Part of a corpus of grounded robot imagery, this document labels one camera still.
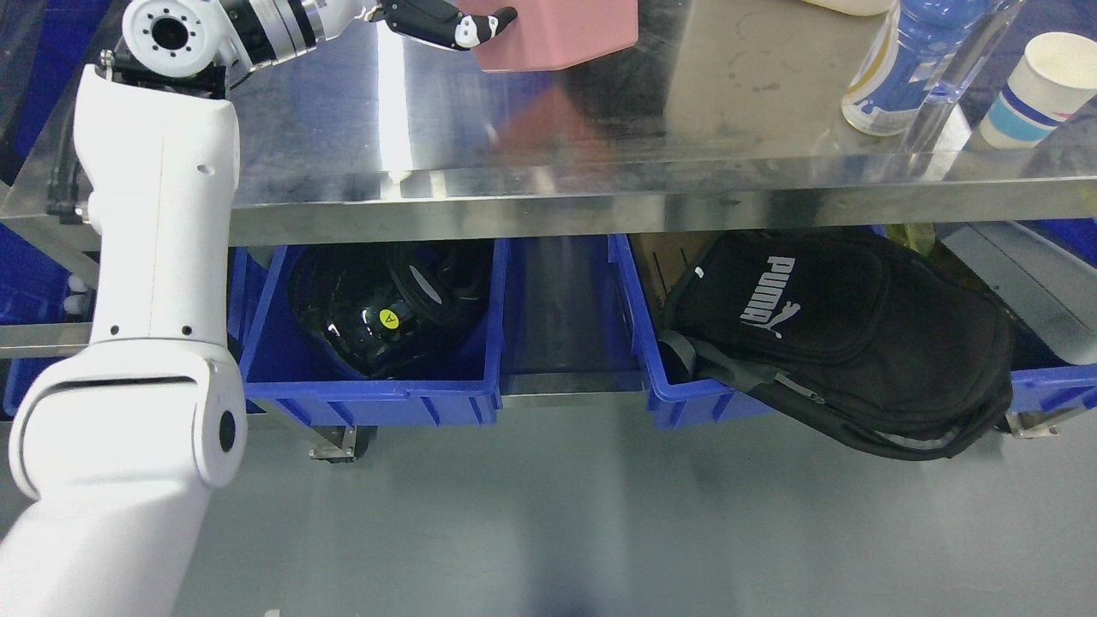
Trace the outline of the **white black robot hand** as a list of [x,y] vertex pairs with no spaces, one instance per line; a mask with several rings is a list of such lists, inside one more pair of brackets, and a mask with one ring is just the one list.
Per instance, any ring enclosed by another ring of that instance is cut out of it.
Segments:
[[497,38],[519,12],[506,5],[488,15],[466,13],[449,1],[318,1],[327,40],[355,19],[383,22],[389,31],[446,51],[473,51]]

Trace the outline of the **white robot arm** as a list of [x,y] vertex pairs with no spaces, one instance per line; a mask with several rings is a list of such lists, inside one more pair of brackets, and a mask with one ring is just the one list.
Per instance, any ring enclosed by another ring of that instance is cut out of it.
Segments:
[[132,1],[82,71],[75,152],[101,236],[87,347],[10,430],[31,500],[3,539],[4,616],[169,616],[248,425],[227,346],[239,181],[231,82],[337,38],[367,1]]

